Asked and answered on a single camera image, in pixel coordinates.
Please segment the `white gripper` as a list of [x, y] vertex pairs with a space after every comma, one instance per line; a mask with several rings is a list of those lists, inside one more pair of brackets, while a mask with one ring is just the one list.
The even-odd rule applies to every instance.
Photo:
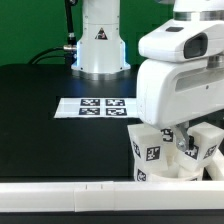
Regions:
[[224, 21], [169, 20], [142, 37], [146, 58], [137, 75], [139, 118], [157, 129], [171, 127], [176, 147], [192, 150], [194, 137], [182, 123], [224, 109]]

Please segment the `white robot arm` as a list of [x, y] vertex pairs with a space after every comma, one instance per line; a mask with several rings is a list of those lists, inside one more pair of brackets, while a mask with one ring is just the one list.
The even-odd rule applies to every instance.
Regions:
[[[156, 0], [173, 18], [143, 36], [137, 75], [139, 118], [169, 127], [177, 147], [190, 148], [185, 123], [224, 109], [224, 0]], [[128, 70], [120, 38], [120, 0], [82, 0], [83, 34], [72, 65], [91, 79]]]

